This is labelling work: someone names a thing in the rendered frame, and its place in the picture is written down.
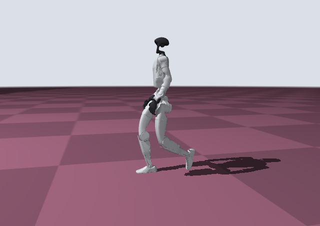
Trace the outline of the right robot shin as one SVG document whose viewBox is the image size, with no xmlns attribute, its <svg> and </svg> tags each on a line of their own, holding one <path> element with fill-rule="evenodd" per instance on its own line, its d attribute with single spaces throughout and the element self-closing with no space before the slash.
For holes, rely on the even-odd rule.
<svg viewBox="0 0 320 226">
<path fill-rule="evenodd" d="M 150 146 L 150 142 L 149 142 L 149 140 L 147 140 L 147 141 L 142 141 L 141 139 L 139 140 L 139 137 L 138 137 L 138 141 L 139 141 L 139 145 L 140 145 L 142 154 L 144 156 L 145 162 L 147 164 L 147 168 L 151 168 L 152 167 L 152 162 L 151 162 L 151 146 Z M 148 166 L 148 164 L 149 164 L 149 166 Z"/>
</svg>

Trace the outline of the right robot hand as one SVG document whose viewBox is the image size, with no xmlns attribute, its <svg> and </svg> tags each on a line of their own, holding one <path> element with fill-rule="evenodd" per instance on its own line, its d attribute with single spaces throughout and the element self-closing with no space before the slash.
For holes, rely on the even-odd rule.
<svg viewBox="0 0 320 226">
<path fill-rule="evenodd" d="M 143 109 L 145 109 L 145 107 L 147 106 L 147 104 L 148 104 L 150 101 L 153 101 L 153 97 L 154 97 L 154 96 L 155 96 L 155 95 L 153 94 L 149 99 L 147 99 L 147 100 L 144 101 Z"/>
</svg>

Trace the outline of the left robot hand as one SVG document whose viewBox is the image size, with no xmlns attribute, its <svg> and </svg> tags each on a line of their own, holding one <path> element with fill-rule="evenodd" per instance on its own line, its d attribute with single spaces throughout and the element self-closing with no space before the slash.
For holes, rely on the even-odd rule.
<svg viewBox="0 0 320 226">
<path fill-rule="evenodd" d="M 156 110 L 156 108 L 157 108 L 157 104 L 159 104 L 159 102 L 161 101 L 161 98 L 159 98 L 158 100 L 157 100 L 157 102 L 153 99 L 153 101 L 151 102 L 151 103 L 149 103 L 149 111 L 150 111 L 150 113 L 152 113 L 153 115 L 156 115 L 155 114 L 155 110 Z"/>
</svg>

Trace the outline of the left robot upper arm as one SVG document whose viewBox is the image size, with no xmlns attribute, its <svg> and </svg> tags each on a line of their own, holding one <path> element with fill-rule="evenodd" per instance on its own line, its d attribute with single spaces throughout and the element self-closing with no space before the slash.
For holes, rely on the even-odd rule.
<svg viewBox="0 0 320 226">
<path fill-rule="evenodd" d="M 171 76 L 170 69 L 169 69 L 169 66 L 168 66 L 167 57 L 166 56 L 159 57 L 158 58 L 158 63 L 161 66 L 162 72 L 165 75 L 165 77 L 170 77 L 170 79 L 171 79 L 170 82 L 172 82 L 172 76 Z M 164 82 L 164 79 L 163 79 L 163 82 Z"/>
</svg>

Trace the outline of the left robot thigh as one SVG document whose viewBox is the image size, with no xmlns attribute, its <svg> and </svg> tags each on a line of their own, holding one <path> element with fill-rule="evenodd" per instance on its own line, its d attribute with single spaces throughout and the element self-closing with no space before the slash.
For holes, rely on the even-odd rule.
<svg viewBox="0 0 320 226">
<path fill-rule="evenodd" d="M 165 131 L 167 127 L 167 116 L 165 113 L 170 113 L 172 110 L 172 105 L 169 104 L 167 101 L 162 100 L 161 103 L 159 103 L 155 115 L 155 132 L 156 132 L 156 137 L 158 140 L 158 143 L 163 146 L 162 142 L 164 138 L 168 138 L 165 136 Z"/>
</svg>

